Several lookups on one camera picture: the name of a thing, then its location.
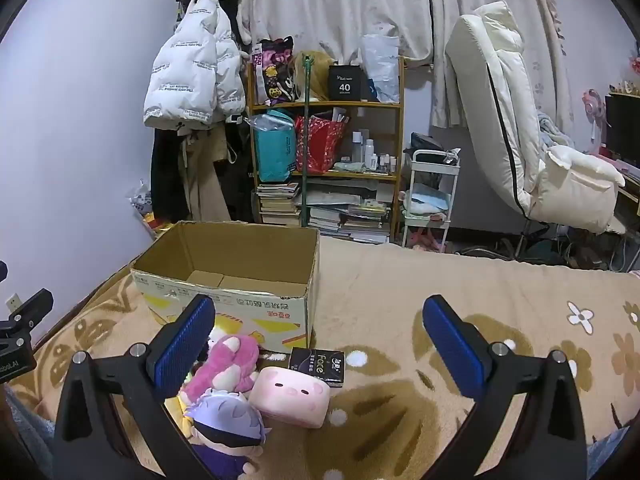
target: black tissue package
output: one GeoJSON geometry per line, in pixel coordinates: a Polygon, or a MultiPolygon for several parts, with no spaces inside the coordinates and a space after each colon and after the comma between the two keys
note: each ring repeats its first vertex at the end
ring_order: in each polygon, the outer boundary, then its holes
{"type": "Polygon", "coordinates": [[[332,388],[344,383],[344,352],[294,348],[289,359],[289,370],[311,375],[332,388]]]}

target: cream cushioned recliner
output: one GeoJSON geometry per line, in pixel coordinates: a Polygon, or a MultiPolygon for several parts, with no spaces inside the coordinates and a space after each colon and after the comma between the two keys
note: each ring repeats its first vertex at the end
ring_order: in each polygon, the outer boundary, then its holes
{"type": "Polygon", "coordinates": [[[625,180],[608,162],[567,146],[541,149],[538,113],[509,7],[460,16],[447,54],[458,77],[482,172],[527,219],[604,232],[625,180]]]}

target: pink plush toy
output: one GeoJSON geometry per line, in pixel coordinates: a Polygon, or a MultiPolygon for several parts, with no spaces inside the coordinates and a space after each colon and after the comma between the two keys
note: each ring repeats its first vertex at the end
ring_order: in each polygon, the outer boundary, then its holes
{"type": "Polygon", "coordinates": [[[286,368],[269,367],[260,372],[249,404],[263,415],[303,428],[321,428],[329,408],[329,386],[286,368]]]}
{"type": "Polygon", "coordinates": [[[254,387],[258,377],[258,343],[248,335],[225,335],[212,346],[207,361],[183,386],[180,398],[191,405],[209,388],[243,393],[254,387]]]}

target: curtain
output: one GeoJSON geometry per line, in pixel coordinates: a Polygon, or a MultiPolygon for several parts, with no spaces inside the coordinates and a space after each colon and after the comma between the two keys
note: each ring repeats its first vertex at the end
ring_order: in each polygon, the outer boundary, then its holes
{"type": "Polygon", "coordinates": [[[420,64],[432,54],[429,0],[242,0],[252,41],[293,36],[294,48],[359,62],[363,34],[400,37],[400,54],[420,64]]]}
{"type": "MultiPolygon", "coordinates": [[[[458,17],[499,0],[431,0],[433,12],[433,95],[431,123],[440,128],[464,124],[456,75],[445,54],[458,17]]],[[[562,23],[555,0],[503,0],[513,11],[524,41],[524,59],[536,108],[565,133],[573,131],[569,84],[564,65],[562,23]]]]}

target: cardboard box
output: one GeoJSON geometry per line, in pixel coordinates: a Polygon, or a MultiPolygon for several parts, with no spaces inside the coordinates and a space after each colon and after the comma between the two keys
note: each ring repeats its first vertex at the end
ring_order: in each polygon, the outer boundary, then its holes
{"type": "Polygon", "coordinates": [[[262,348],[308,348],[318,289],[315,229],[180,222],[132,265],[148,307],[174,321],[198,293],[216,306],[216,326],[253,335],[262,348]]]}

